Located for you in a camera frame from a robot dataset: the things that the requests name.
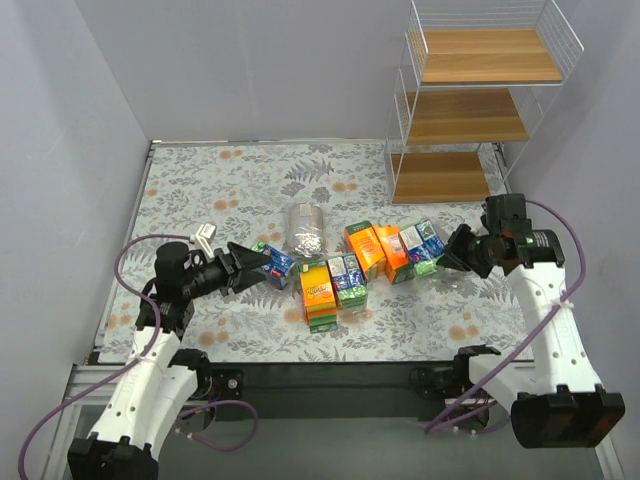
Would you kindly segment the blue green sponge pack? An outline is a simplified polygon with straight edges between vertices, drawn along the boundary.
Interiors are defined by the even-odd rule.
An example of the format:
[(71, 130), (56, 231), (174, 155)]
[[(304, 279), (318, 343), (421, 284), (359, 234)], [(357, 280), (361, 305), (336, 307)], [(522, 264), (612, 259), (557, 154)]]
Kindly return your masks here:
[(329, 258), (327, 266), (338, 307), (353, 313), (364, 311), (368, 290), (356, 255), (350, 253)]
[(267, 264), (262, 265), (257, 269), (257, 272), (261, 273), (266, 280), (276, 288), (283, 290), (292, 278), (296, 261), (292, 257), (264, 242), (254, 244), (251, 247), (251, 250), (270, 258)]
[(415, 277), (434, 274), (437, 262), (445, 253), (445, 245), (433, 223), (423, 219), (402, 227), (399, 232), (401, 242), (408, 255)]

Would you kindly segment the orange Sponge Daddy box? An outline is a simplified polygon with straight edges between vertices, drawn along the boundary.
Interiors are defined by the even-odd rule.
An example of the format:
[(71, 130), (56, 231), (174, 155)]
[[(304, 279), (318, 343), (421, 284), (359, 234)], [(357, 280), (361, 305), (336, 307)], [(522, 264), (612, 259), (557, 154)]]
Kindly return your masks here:
[(337, 301), (325, 261), (298, 266), (304, 316), (312, 334), (330, 331), (337, 324)]

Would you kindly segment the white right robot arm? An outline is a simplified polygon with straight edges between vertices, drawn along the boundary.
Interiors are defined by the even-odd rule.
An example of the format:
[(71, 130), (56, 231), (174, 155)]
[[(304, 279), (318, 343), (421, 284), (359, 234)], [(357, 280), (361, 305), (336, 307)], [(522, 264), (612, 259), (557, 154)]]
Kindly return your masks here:
[(487, 278), (500, 268), (514, 293), (527, 335), (508, 356), (473, 346), (454, 358), (465, 391), (424, 430), (454, 426), (452, 414), (478, 391), (504, 408), (519, 444), (536, 448), (594, 448), (624, 416), (621, 394), (605, 389), (583, 346), (571, 296), (584, 282), (581, 270), (566, 282), (558, 236), (537, 230), (527, 216), (530, 200), (501, 194), (485, 200), (476, 235), (467, 224), (449, 238), (439, 266)]

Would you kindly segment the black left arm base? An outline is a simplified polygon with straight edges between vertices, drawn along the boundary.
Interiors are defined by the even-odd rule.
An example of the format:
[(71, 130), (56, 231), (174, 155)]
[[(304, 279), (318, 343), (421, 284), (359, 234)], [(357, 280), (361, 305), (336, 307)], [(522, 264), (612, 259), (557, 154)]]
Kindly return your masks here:
[(194, 401), (241, 400), (244, 372), (240, 369), (201, 369), (196, 371), (197, 388)]

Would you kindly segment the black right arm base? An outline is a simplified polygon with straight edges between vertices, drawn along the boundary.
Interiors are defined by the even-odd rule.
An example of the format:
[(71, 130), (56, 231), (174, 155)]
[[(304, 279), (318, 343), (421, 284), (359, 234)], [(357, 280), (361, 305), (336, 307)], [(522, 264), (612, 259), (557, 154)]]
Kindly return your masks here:
[(464, 390), (453, 366), (414, 367), (410, 370), (408, 379), (415, 393), (425, 400), (457, 398)]

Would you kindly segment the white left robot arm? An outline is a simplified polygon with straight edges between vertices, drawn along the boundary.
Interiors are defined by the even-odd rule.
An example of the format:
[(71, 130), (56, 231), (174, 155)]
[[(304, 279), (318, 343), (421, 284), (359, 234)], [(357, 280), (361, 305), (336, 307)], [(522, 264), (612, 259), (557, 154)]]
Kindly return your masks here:
[(155, 274), (139, 296), (140, 310), (125, 366), (107, 377), (115, 388), (85, 438), (72, 441), (67, 462), (75, 479), (155, 479), (159, 454), (177, 420), (223, 406), (250, 404), (220, 388), (205, 352), (184, 348), (182, 337), (194, 300), (211, 293), (240, 293), (264, 277), (268, 257), (228, 243), (225, 249), (195, 248), (171, 236), (156, 251)]

